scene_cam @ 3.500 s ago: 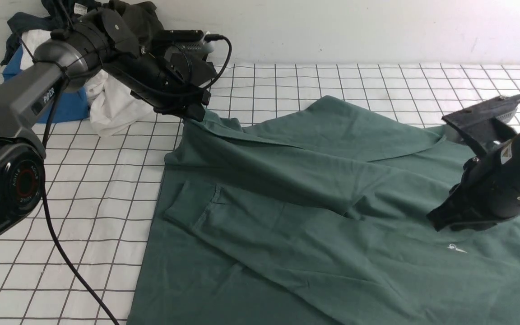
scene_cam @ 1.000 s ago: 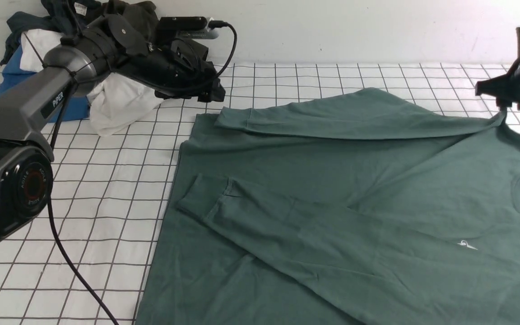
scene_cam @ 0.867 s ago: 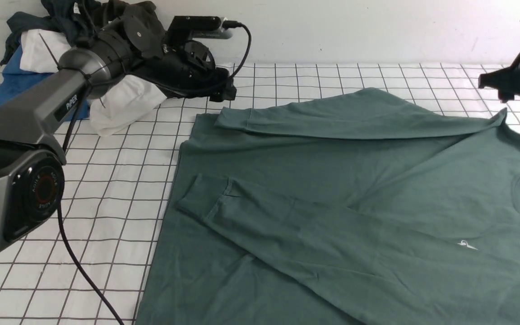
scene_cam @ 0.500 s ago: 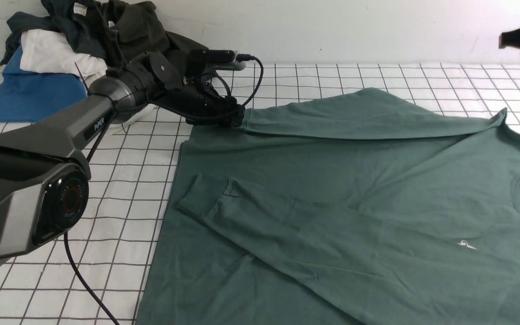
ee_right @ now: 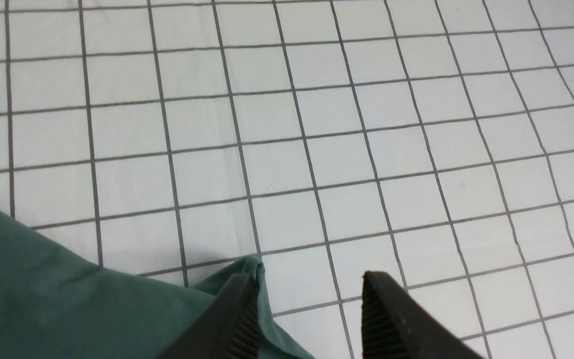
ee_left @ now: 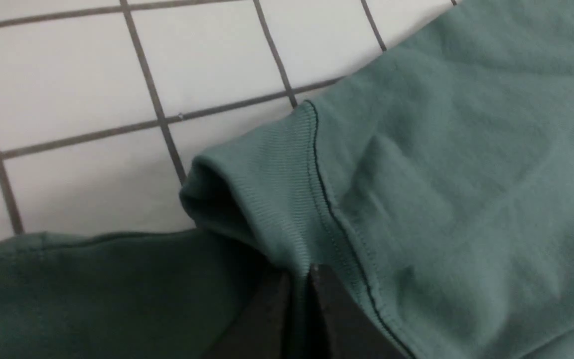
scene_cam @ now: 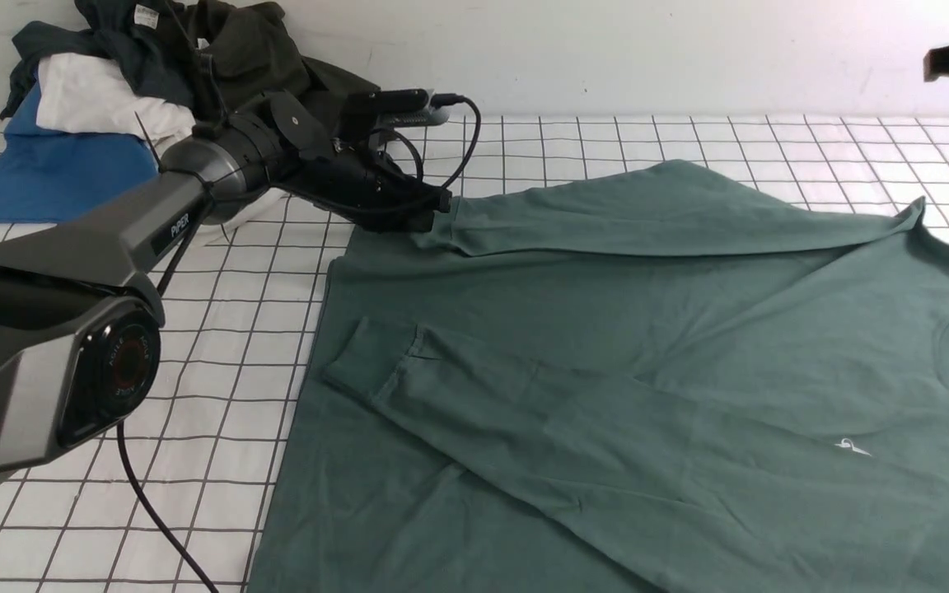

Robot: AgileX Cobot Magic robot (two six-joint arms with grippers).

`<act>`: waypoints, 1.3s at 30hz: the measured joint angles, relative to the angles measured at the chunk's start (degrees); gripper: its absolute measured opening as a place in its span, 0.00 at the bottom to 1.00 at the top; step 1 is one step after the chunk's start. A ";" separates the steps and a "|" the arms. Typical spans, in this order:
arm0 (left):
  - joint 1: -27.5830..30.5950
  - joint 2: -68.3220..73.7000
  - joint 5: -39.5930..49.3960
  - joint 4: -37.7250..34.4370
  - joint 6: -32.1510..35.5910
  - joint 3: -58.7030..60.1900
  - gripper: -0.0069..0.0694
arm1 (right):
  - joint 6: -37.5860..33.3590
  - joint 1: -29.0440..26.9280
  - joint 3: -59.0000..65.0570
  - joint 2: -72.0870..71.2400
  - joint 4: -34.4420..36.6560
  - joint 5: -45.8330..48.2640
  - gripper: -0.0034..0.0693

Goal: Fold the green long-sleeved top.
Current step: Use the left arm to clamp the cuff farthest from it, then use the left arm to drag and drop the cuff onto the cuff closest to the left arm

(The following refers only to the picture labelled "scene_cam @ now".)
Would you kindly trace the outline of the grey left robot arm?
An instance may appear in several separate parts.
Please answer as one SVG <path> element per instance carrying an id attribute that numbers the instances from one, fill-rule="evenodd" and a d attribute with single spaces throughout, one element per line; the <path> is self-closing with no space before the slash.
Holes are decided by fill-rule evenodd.
<path id="1" fill-rule="evenodd" d="M 53 228 L 0 243 L 0 484 L 100 436 L 147 397 L 163 288 L 148 274 L 204 222 L 278 188 L 370 231 L 418 231 L 451 192 L 379 142 L 444 124 L 456 95 L 366 91 L 327 123 L 267 91 L 170 147 L 154 179 Z"/>

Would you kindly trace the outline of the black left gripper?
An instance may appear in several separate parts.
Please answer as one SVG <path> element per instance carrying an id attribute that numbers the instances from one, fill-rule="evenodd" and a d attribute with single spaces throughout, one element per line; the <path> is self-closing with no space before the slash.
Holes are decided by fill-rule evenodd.
<path id="1" fill-rule="evenodd" d="M 293 159 L 280 188 L 376 233 L 424 233 L 452 210 L 452 192 L 403 172 L 383 150 L 366 143 L 331 159 Z"/>

